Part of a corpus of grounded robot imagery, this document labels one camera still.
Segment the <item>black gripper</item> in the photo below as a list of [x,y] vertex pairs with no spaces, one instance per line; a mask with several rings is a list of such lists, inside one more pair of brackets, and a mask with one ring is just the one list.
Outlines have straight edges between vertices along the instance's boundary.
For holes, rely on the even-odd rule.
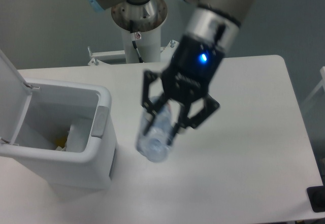
[[[159,112],[171,99],[181,103],[178,120],[171,128],[167,145],[181,130],[198,128],[208,117],[219,109],[220,104],[208,94],[209,84],[218,69],[224,53],[214,45],[194,37],[184,35],[174,52],[171,61],[161,73],[145,70],[143,73],[142,102],[148,120],[142,133],[146,135],[153,126]],[[149,97],[150,85],[158,78],[162,80],[163,92],[158,98]],[[202,109],[188,117],[191,104],[203,99]]]

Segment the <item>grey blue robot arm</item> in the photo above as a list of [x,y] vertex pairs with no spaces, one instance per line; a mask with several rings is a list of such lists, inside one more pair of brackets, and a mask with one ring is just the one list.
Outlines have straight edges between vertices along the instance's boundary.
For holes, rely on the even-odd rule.
[[[177,122],[169,131],[168,145],[188,127],[196,129],[218,108],[209,93],[209,84],[229,51],[255,0],[182,0],[196,9],[189,20],[169,65],[160,73],[146,70],[143,77],[142,107],[149,117],[147,134],[158,113],[169,100],[180,105]],[[151,27],[158,10],[149,10],[153,0],[88,0],[101,12],[126,3],[140,8],[140,14],[125,14],[123,24],[131,32]]]

